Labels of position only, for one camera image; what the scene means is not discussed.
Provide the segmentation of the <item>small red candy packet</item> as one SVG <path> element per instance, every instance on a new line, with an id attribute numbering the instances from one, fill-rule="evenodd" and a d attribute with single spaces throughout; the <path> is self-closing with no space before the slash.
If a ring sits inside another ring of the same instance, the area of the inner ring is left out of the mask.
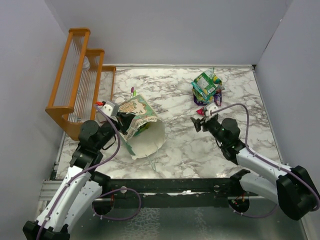
<path id="1" fill-rule="evenodd" d="M 196 111 L 196 113 L 197 113 L 198 115 L 200 115 L 200 116 L 205 116 L 206 111 L 205 111 L 205 109 L 202 107 L 202 108 L 198 109 L 198 110 Z"/>

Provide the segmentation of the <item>teal snack packet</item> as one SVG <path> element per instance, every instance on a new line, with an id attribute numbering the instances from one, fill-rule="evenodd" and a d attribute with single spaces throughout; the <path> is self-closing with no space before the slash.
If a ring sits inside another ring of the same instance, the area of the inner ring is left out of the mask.
<path id="1" fill-rule="evenodd" d="M 225 89 L 224 85 L 223 85 L 222 83 L 221 83 L 221 84 L 219 83 L 219 84 L 217 85 L 217 88 L 213 91 L 213 94 L 212 94 L 212 95 L 210 95 L 208 98 L 204 98 L 203 96 L 202 96 L 202 97 L 203 97 L 207 102 L 212 101 L 214 94 L 220 93 L 220 92 L 223 91 L 224 89 Z"/>

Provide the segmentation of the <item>green paper bag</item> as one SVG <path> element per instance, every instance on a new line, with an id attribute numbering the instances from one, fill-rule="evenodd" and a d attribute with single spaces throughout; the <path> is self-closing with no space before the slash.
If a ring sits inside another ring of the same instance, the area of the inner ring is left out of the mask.
<path id="1" fill-rule="evenodd" d="M 119 111 L 133 117 L 127 134 L 121 134 L 131 158 L 147 158 L 152 170 L 156 171 L 156 160 L 152 160 L 150 155 L 157 153 L 166 142 L 165 123 L 140 94 L 123 102 Z"/>

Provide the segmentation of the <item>purple snack packet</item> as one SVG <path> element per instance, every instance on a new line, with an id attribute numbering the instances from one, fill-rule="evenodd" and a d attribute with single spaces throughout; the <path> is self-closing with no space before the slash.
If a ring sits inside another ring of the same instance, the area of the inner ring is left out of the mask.
<path id="1" fill-rule="evenodd" d="M 206 105 L 209 105 L 212 102 L 216 103 L 216 105 L 220 107 L 222 105 L 222 92 L 214 94 L 213 100 L 207 101 Z"/>

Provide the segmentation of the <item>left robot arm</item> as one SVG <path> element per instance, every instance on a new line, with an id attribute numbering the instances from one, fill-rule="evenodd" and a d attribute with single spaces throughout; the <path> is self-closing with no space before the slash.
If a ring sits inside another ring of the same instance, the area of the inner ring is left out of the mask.
<path id="1" fill-rule="evenodd" d="M 133 113 L 118 112 L 103 125 L 95 120 L 81 125 L 66 176 L 36 220 L 23 226 L 26 239 L 70 239 L 73 227 L 93 201 L 110 193 L 110 177 L 96 171 L 104 163 L 101 150 L 112 138 L 119 140 L 120 134 L 126 134 L 134 118 Z"/>

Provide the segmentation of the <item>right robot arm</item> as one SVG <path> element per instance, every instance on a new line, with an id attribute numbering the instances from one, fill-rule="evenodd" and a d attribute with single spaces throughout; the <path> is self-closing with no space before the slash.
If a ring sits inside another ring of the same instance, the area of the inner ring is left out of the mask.
<path id="1" fill-rule="evenodd" d="M 240 196 L 244 192 L 257 194 L 280 207 L 292 220 L 300 220 L 307 213 L 320 208 L 320 194 L 308 171 L 290 167 L 264 158 L 240 140 L 241 130 L 233 118 L 218 121 L 211 118 L 191 118 L 197 132 L 209 132 L 223 156 L 244 170 L 234 174 L 229 189 Z"/>

